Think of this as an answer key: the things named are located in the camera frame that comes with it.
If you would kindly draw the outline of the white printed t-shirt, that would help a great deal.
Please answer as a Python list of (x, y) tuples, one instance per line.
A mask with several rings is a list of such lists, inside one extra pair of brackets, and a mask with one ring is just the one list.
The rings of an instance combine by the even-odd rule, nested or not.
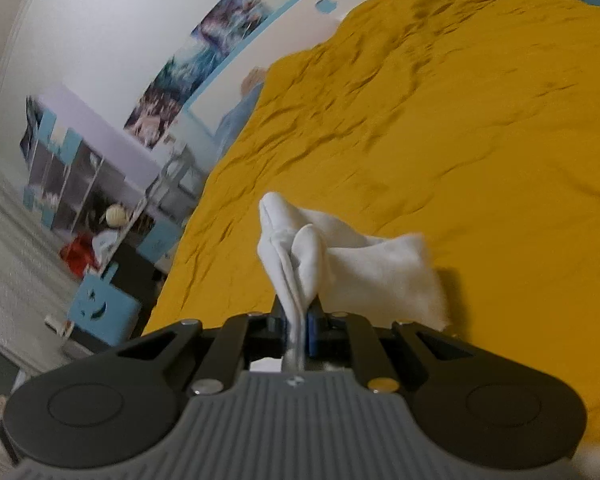
[(350, 312), (373, 325), (412, 320), (450, 325), (443, 289), (420, 234), (367, 236), (326, 212), (269, 192), (260, 199), (258, 256), (287, 320), (284, 370), (306, 367), (310, 303)]

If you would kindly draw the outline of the blue smiley chair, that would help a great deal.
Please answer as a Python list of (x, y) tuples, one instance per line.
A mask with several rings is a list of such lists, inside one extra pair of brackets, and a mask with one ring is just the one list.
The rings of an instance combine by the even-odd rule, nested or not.
[(111, 347), (129, 338), (140, 313), (140, 302), (112, 284), (117, 270), (113, 263), (103, 276), (85, 274), (67, 315), (80, 330)]

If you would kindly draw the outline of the red bag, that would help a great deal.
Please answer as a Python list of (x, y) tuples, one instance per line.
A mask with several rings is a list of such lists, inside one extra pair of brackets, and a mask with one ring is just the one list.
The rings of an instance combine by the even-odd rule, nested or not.
[(61, 248), (59, 257), (77, 278), (83, 278), (88, 268), (98, 270), (91, 234), (79, 234), (72, 242)]

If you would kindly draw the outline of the blue pillow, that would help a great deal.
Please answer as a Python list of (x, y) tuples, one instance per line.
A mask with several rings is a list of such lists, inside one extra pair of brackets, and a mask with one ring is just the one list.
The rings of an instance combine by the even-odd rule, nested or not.
[(240, 101), (227, 112), (220, 121), (215, 131), (215, 139), (218, 140), (216, 160), (219, 162), (236, 141), (239, 133), (245, 128), (246, 123), (256, 108), (260, 93), (266, 77), (266, 70), (256, 67), (240, 85)]

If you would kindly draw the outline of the white desk shelf unit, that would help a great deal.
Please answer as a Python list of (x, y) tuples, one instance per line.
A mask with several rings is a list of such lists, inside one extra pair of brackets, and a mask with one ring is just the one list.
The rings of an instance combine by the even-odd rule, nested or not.
[(122, 245), (168, 270), (206, 175), (168, 136), (153, 155), (64, 87), (26, 101), (23, 205), (102, 270)]

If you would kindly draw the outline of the mustard yellow bedspread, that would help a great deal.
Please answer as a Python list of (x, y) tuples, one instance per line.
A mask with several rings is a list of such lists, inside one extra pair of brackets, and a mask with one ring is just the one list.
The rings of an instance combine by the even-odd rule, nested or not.
[(600, 444), (600, 6), (368, 0), (277, 61), (148, 330), (271, 304), (268, 192), (367, 235), (422, 234), (469, 340), (572, 385)]

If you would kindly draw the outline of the white blue headboard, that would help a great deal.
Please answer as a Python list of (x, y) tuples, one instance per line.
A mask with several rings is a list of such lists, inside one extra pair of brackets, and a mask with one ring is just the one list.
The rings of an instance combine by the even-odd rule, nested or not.
[(351, 10), (366, 0), (289, 0), (275, 10), (213, 71), (185, 104), (186, 114), (212, 140), (223, 117), (242, 99), (250, 70), (268, 68), (294, 52), (326, 41)]

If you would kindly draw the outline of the wall posters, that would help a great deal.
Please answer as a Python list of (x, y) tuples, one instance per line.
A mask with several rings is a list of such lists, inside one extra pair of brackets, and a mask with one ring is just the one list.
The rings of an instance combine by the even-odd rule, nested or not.
[(189, 98), (271, 13), (264, 0), (215, 3), (148, 84), (124, 131), (154, 148)]

